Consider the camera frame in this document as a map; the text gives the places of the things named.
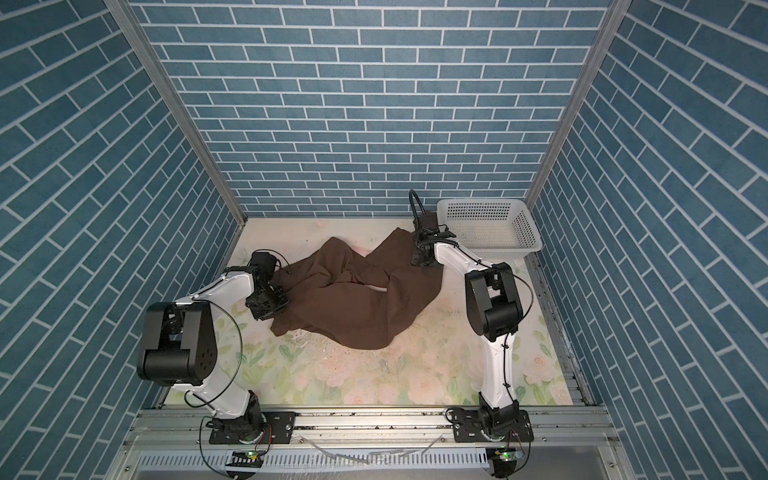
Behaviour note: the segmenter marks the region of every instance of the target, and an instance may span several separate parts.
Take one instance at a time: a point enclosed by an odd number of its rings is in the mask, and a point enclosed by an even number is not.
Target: floral mat
[[[409,220],[250,219],[230,259],[244,265],[256,248],[273,248],[288,261],[311,254],[331,236],[365,255]],[[509,262],[530,281],[523,260]],[[518,286],[521,301],[530,294]],[[413,325],[380,350],[354,350],[304,330],[275,337],[271,320],[257,322],[244,299],[230,314],[243,335],[236,382],[271,405],[477,405],[482,384],[481,337],[465,314],[463,279],[445,270],[441,293]],[[219,364],[232,374],[240,355],[237,332],[215,320]],[[571,405],[538,301],[512,343],[511,383],[522,405]],[[166,403],[182,403],[172,392]]]

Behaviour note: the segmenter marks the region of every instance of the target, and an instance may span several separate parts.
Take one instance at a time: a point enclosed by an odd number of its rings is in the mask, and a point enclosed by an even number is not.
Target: brown pants
[[[388,346],[442,285],[442,267],[412,266],[412,249],[412,233],[399,228],[367,257],[332,237],[275,273],[273,281],[288,293],[288,307],[275,315],[272,332],[305,329],[361,350]]]

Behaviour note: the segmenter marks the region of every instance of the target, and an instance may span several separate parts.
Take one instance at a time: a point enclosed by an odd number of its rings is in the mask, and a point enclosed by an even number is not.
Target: black mounting plate
[[[488,437],[483,434],[477,410],[456,409],[448,411],[446,415],[453,420],[454,442],[489,442]],[[517,418],[517,422],[510,423],[508,429],[517,433],[518,436],[515,437],[514,435],[507,434],[503,439],[499,440],[499,442],[507,442],[509,440],[511,445],[512,443],[517,443],[518,437],[520,438],[520,442],[533,441],[531,419],[528,417],[528,412],[525,410],[520,410],[520,416]]]
[[[272,426],[272,443],[283,445],[290,443],[291,435],[293,434],[293,423],[296,421],[295,412],[263,412],[264,418],[266,418],[267,425]],[[243,445],[238,441],[236,434],[230,434],[227,430],[211,430],[210,439],[208,440],[211,445]],[[259,442],[259,447],[266,447],[268,443],[267,439],[263,439]]]

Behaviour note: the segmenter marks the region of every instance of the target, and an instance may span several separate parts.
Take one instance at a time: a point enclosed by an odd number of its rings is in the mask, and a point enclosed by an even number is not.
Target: white plastic basket
[[[452,198],[437,203],[438,223],[480,257],[503,261],[541,250],[541,235],[528,208],[510,198]]]

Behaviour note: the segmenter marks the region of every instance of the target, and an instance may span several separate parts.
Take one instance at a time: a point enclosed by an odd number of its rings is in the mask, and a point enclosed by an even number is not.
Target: blue tile wallpaper
[[[609,0],[252,3],[131,3],[243,209],[401,217],[526,195]]]
[[[101,0],[0,11],[0,478],[103,478],[159,391],[145,306],[235,226]]]
[[[768,472],[766,22],[633,0],[534,208],[638,478]]]

